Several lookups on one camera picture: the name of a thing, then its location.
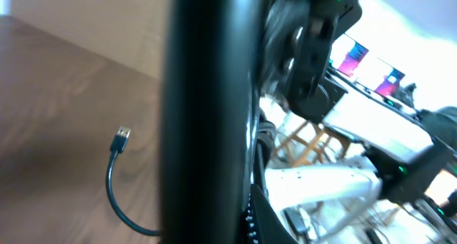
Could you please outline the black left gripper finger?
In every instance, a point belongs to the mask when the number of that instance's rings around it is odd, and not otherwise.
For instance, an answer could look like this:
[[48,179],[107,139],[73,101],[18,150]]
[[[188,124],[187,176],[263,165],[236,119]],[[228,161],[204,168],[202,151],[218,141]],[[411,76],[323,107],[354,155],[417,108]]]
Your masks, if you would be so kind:
[[248,244],[297,244],[283,227],[261,189],[251,184],[244,216],[244,242]]

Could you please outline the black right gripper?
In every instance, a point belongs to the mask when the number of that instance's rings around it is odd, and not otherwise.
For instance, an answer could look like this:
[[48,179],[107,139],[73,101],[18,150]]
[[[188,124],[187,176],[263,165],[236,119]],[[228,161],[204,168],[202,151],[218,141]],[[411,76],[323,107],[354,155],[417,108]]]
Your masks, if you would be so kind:
[[333,43],[362,15],[358,0],[269,0],[261,92],[322,121],[346,90],[327,77]]

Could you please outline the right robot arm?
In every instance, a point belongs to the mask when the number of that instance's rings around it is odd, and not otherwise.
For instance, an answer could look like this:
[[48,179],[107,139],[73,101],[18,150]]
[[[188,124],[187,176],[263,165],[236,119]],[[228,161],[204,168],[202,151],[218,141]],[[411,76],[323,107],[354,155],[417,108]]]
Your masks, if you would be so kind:
[[[304,119],[330,104],[326,80],[328,58],[340,19],[358,19],[358,0],[268,0],[264,18],[262,90],[286,102]],[[307,202],[334,198],[364,199],[366,206],[387,199],[396,204],[424,198],[427,187],[455,153],[427,136],[418,149],[397,155],[370,142],[360,156],[264,173],[268,203],[280,211]]]

